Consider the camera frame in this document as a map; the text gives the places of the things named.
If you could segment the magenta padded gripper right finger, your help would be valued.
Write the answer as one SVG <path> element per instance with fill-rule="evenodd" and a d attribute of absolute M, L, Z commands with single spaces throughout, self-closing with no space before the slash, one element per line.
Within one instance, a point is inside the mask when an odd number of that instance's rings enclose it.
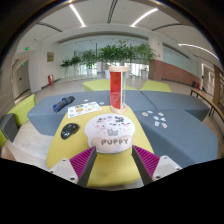
<path fill-rule="evenodd" d="M 144 185 L 181 170 L 181 167 L 167 155 L 159 157 L 135 145 L 132 146 L 132 157 Z"/>

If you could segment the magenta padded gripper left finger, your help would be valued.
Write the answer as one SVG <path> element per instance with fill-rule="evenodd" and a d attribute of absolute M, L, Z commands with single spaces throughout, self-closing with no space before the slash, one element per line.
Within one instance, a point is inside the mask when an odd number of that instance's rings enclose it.
<path fill-rule="evenodd" d="M 96 148 L 91 147 L 70 159 L 61 159 L 50 169 L 50 173 L 81 187 L 86 187 L 96 157 Z"/>

